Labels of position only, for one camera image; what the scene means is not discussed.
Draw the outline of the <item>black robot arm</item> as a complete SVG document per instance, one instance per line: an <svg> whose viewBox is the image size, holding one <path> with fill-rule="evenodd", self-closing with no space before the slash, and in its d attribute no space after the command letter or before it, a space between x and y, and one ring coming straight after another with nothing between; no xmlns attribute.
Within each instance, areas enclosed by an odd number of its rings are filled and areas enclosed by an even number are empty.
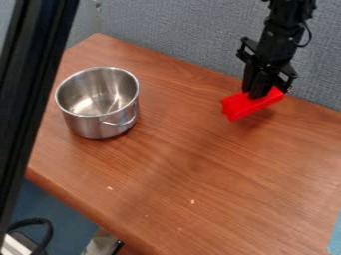
<svg viewBox="0 0 341 255"><path fill-rule="evenodd" d="M253 99L264 98L273 88L284 94L299 74L291 64L299 48L312 41L307 21L317 8L316 0L261 0L271 10L259 41L241 38L236 56L245 63L243 91Z"/></svg>

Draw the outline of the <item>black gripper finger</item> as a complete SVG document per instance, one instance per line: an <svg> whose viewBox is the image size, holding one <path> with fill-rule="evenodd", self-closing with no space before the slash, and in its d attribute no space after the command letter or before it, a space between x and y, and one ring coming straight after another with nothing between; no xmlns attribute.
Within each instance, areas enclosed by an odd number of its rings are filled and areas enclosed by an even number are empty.
<svg viewBox="0 0 341 255"><path fill-rule="evenodd" d="M247 63L245 69L244 69L244 79L243 79L243 91L245 93L249 93L252 91L257 74L259 74L259 68L252 63Z"/></svg>
<svg viewBox="0 0 341 255"><path fill-rule="evenodd" d="M259 69L252 83L252 97L260 99L265 97L276 83L277 74Z"/></svg>

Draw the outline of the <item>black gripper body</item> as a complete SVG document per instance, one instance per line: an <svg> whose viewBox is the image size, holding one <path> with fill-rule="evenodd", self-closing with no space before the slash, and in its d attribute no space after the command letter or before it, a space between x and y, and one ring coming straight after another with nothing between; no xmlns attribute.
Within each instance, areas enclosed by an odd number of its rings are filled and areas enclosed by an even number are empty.
<svg viewBox="0 0 341 255"><path fill-rule="evenodd" d="M277 78L273 87L287 94L292 87L292 83L299 76L295 68L291 65L291 61L269 60L257 52L257 48L259 42L248 37L243 37L241 47L237 50L236 56L245 64L252 63L259 69L268 72L275 72L277 74Z"/></svg>

